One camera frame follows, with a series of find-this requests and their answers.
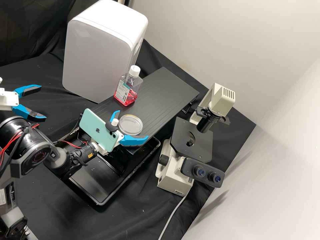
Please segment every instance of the gray cable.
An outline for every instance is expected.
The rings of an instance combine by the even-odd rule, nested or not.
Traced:
[[[191,190],[191,188],[189,189],[189,191],[187,192],[187,194],[181,199],[181,201],[178,203],[178,205],[175,207],[175,209],[172,211],[172,213],[171,213],[171,215],[170,215],[170,217],[169,217],[166,225],[164,226],[164,228],[163,228],[163,230],[162,230],[162,232],[161,232],[160,237],[158,238],[158,240],[161,240],[164,232],[165,232],[166,229],[167,229],[167,226],[169,225],[169,222],[170,222],[171,218],[173,217],[173,215],[174,215],[174,213],[176,212],[176,210],[178,209],[178,207],[180,207],[181,203],[186,199],[186,197],[187,197],[188,193],[190,192],[190,190]]]

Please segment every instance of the petri dish lid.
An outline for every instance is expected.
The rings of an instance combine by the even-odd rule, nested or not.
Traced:
[[[119,128],[121,132],[127,135],[138,135],[141,133],[143,124],[140,118],[135,115],[126,114],[119,120]]]

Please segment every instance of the black cable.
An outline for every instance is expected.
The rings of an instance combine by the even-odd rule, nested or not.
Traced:
[[[25,128],[25,129],[22,131],[21,136],[17,139],[17,142],[16,142],[16,144],[14,145],[14,147],[13,147],[13,149],[12,149],[12,151],[11,151],[8,159],[7,159],[6,164],[4,165],[4,167],[3,167],[3,168],[1,169],[1,171],[0,171],[0,178],[2,177],[2,175],[3,175],[4,171],[6,170],[8,164],[11,162],[11,159],[12,159],[12,156],[13,156],[14,152],[17,150],[17,148],[18,148],[19,144],[21,143],[21,141],[23,140],[24,136],[25,136],[27,133],[29,133],[29,127]]]
[[[78,127],[78,124],[79,124],[79,122],[81,120],[81,117],[82,117],[82,114],[80,114],[80,117],[78,118],[78,120],[77,120],[76,124],[74,125],[74,127],[72,128],[72,130],[67,135],[65,135],[64,138],[59,139],[58,142],[62,141],[62,140],[65,140],[67,137],[69,137],[71,135],[71,133]]]

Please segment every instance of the black platform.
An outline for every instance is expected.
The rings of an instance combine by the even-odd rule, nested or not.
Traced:
[[[162,67],[143,79],[138,94],[135,103],[127,107],[110,97],[91,110],[105,122],[116,110],[120,110],[119,118],[125,114],[136,115],[143,123],[140,135],[148,135],[150,139],[199,92]],[[139,148],[126,149],[134,154]]]

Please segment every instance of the microscope base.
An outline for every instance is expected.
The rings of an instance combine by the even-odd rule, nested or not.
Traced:
[[[170,145],[170,139],[163,142],[160,155],[169,157],[168,163],[163,166],[158,163],[155,176],[158,178],[157,187],[166,191],[185,196],[193,185],[193,179],[180,172],[184,157],[179,156]]]

